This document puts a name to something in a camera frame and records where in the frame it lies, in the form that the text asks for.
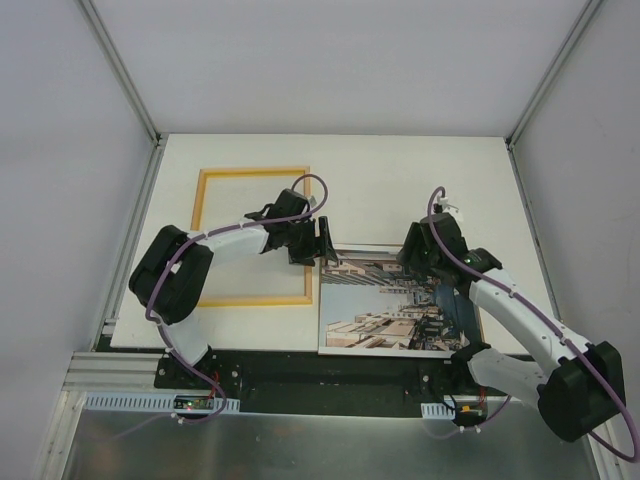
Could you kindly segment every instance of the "white cable clip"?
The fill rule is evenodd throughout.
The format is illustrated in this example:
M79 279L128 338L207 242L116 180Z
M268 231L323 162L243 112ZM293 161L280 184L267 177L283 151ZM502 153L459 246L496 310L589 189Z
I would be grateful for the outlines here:
M449 202L449 197L439 197L436 203L442 207L442 211L450 214L458 222L464 222L460 209Z

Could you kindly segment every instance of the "gray wall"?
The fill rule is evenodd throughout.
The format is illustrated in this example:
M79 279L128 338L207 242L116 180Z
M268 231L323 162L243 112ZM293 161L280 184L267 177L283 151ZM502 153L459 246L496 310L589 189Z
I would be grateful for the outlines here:
M0 478L86 349L150 143L71 0L0 2Z
M95 3L161 131L498 137L585 0Z
M562 317L620 350L640 422L638 25L640 2L605 3L515 153Z

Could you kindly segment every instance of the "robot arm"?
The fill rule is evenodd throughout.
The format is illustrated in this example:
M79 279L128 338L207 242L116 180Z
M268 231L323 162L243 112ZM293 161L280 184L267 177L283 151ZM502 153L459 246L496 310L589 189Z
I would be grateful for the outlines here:
M429 219L412 224L398 261L417 278L435 276L496 318L531 354L535 362L508 357L484 343L471 344L451 360L459 378L493 387L537 408L560 438L575 441L618 413L618 408L566 342L587 357L625 402L622 361L609 343L592 345L551 315L540 321L518 298L518 290L502 264L484 249L469 250L456 220L436 207L431 220L447 250L484 278L470 275L440 248ZM495 283L506 285L508 291ZM557 331L562 332L559 338Z
M310 208L306 197L285 189L275 203L246 214L239 227L235 225L229 231L193 242L182 253L161 283L152 308L162 319L161 335L187 364L195 365L209 348L195 308L211 267L280 247L288 248L292 264L313 266L314 258L320 256L337 261L326 217L318 219L319 235L316 236L315 220L305 214ZM129 280L129 289L142 305L146 307L150 303L163 271L176 252L198 235L201 233L184 232L173 225L158 232Z

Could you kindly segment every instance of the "metal frame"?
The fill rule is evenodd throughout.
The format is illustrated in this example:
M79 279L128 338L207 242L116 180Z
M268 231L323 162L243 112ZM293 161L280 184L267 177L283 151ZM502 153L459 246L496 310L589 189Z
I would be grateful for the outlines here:
M529 124L529 121L540 106L540 103L546 98L551 87L558 78L558 75L567 64L567 60L569 60L569 57L573 53L575 47L578 45L585 32L596 18L596 15L600 12L605 1L606 0L588 0L582 8L578 18L572 25L571 30L569 30L569 34L562 42L558 53L556 53L555 57L547 67L547 70L544 72L542 79L536 86L536 89L533 91L533 95L527 102L527 106L520 115L520 118L518 118L516 126L511 134L507 136L507 146L510 150L513 149L513 146L522 136L524 130Z
M118 50L116 49L113 40L102 21L102 17L100 17L100 13L93 3L93 0L76 0L76 4L84 15L87 25L93 32L102 53L104 53L105 60L111 67L116 80L122 87L125 97L127 97L127 100L138 116L140 123L142 123L142 126L146 130L147 135L152 142L158 142L160 140L158 129L156 128L153 119L149 115L149 111L138 93L138 89L133 83L133 80L131 80L131 76L129 75L127 68L124 66L124 62L122 61L122 58L120 57L120 54L118 53Z
M585 3L585 6L565 38L558 53L555 55L542 80L533 92L533 95L527 103L522 115L518 119L514 130L505 139L514 176L525 208L529 228L531 230L531 235L535 241L536 252L542 267L547 290L551 297L552 307L556 315L558 315L557 303L549 280L546 263L540 250L537 229L531 212L530 202L525 186L523 185L520 172L518 171L516 158L513 155L513 147L526 130L531 118L536 113L541 102L548 95L551 87L558 78L558 75L573 53L576 45L584 36L589 25L601 10L604 2L605 0L588 0ZM154 145L144 177L140 183L140 192L129 216L127 233L119 251L118 261L111 276L109 289L105 292L105 296L102 299L102 308L100 309L99 318L96 322L99 324L99 329L96 334L95 346L100 335L103 333L103 329L105 329L106 333L107 330L113 328L113 320L117 314L119 304L124 294L126 275L131 268L133 255L137 247L138 238L151 198L151 192L153 190L162 155L164 153L166 135L161 135L153 122L153 119L140 97L140 94L122 61L122 58L120 57L120 54L118 53L93 0L76 0L76 4L93 32L99 47L104 53L105 60L110 65L125 97L131 104L148 137ZM158 361L162 355L162 353L76 353L71 360L69 371L62 388L63 391L56 405L51 426L38 459L36 478L57 480L62 477L70 453L79 416L86 399L86 392L160 392L153 387L153 382ZM163 389L161 392L190 394L208 393L208 391L205 390L180 391L168 389ZM609 439L613 439L612 429L608 424L601 427L600 430L605 438L608 437ZM592 442L591 446L601 478L607 480L629 478L625 469L621 468L621 465L619 465L608 452L600 447L599 444Z
M105 290L104 296L99 303L101 307L98 310L98 317L95 320L97 329L91 346L92 349L96 348L103 332L112 332L114 328L114 320L120 308L122 297L124 296L127 283L126 277L131 270L133 256L138 246L142 225L147 214L147 209L149 208L149 202L151 201L151 193L158 176L158 171L160 170L165 145L166 138L161 136L160 140L154 146L147 162L144 176L140 182L140 191L129 215L126 235L118 250L118 260L111 274L109 288Z

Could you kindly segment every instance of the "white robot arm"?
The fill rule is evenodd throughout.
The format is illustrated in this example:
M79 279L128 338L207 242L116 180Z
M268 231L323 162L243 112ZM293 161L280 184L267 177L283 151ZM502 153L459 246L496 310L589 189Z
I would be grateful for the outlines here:
M493 255L482 248L469 250L455 218L442 205L434 207L441 190L431 197L428 217L411 225L398 261L417 279L435 276L458 290L496 318L535 360L518 360L488 344L472 343L452 356L459 377L538 409L566 441L626 413L618 351L608 342L592 345L543 312Z

